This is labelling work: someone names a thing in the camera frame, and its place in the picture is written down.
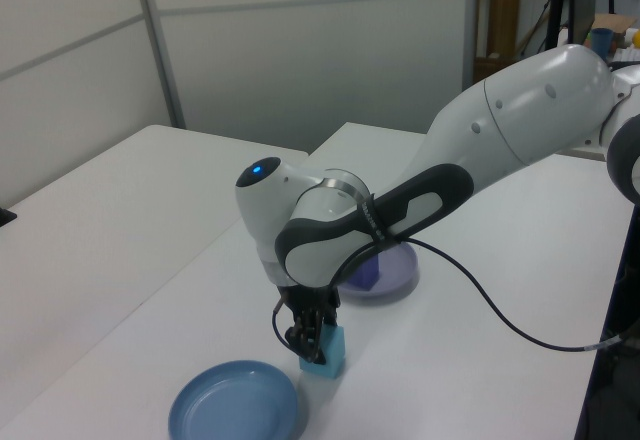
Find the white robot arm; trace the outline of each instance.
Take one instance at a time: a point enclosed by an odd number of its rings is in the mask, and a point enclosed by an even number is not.
[[[561,149],[603,147],[612,180],[640,204],[637,85],[640,67],[612,73],[577,45],[519,62],[447,105],[403,175],[375,196],[342,170],[296,168],[277,158],[247,168],[236,198],[299,327],[288,332],[292,349],[322,363],[313,341],[296,334],[309,327],[314,337],[322,322],[335,324],[335,287],[358,265]]]

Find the blue block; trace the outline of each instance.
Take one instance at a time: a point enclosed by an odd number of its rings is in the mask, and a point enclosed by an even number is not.
[[[320,332],[320,348],[327,363],[318,365],[300,358],[300,369],[327,378],[337,378],[344,365],[344,329],[339,326],[323,325]]]

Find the table surface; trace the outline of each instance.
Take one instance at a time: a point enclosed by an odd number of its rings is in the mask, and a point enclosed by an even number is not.
[[[375,191],[421,141],[347,124],[306,165],[351,170]],[[469,268],[528,333],[591,344],[631,213],[603,163],[553,156],[417,237]],[[572,438],[595,354],[528,343],[457,270],[417,253],[419,282],[410,295],[343,298],[347,362],[333,381],[302,373],[274,338],[269,320],[278,294],[237,222],[0,430],[0,439],[168,438],[180,389],[237,359],[266,361],[291,378],[300,407],[295,438]]]
[[[256,156],[307,157],[145,128],[11,210],[0,228],[0,426],[240,216]]]

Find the plate rim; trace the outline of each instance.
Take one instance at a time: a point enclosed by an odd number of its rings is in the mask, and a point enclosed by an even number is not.
[[[415,277],[416,272],[418,271],[418,255],[416,253],[415,248],[413,248],[411,244],[407,242],[400,242],[400,244],[398,244],[396,247],[393,247],[393,248],[402,248],[402,250],[404,250],[410,257],[411,264],[412,264],[411,275],[409,275],[409,277],[404,282],[400,283],[400,285],[397,288],[384,291],[384,292],[375,292],[375,291],[372,292],[372,290],[363,290],[363,289],[359,289],[358,287],[347,286],[347,282],[345,282],[338,285],[338,292],[340,292],[341,294],[344,294],[345,296],[353,297],[353,298],[356,298],[356,297],[357,298],[378,298],[378,297],[384,297],[385,295],[391,295],[392,293],[398,291],[400,288],[404,287],[408,282],[411,281],[412,278]]]
[[[181,412],[185,412],[189,410],[189,406],[193,405],[200,399],[200,395],[196,395],[194,399],[189,401],[188,395],[189,390],[194,385],[203,382],[203,377],[207,377],[212,374],[215,370],[224,370],[230,367],[241,367],[240,370],[251,371],[255,370],[256,367],[260,369],[261,373],[273,376],[280,382],[283,387],[287,390],[287,395],[291,395],[291,399],[293,400],[293,411],[290,415],[290,420],[288,422],[290,425],[287,426],[287,435],[291,435],[293,430],[295,429],[297,418],[298,418],[298,392],[296,391],[293,382],[289,378],[287,374],[285,374],[279,368],[266,363],[260,360],[231,360],[228,362],[220,363],[218,365],[214,365],[193,377],[189,380],[178,392],[173,403],[171,404],[171,408],[169,409],[169,417],[167,420],[167,430],[169,433],[169,438],[171,440],[186,440],[182,434],[182,427],[185,423],[185,415],[181,415]],[[211,386],[219,383],[220,380],[216,380],[211,383]]]

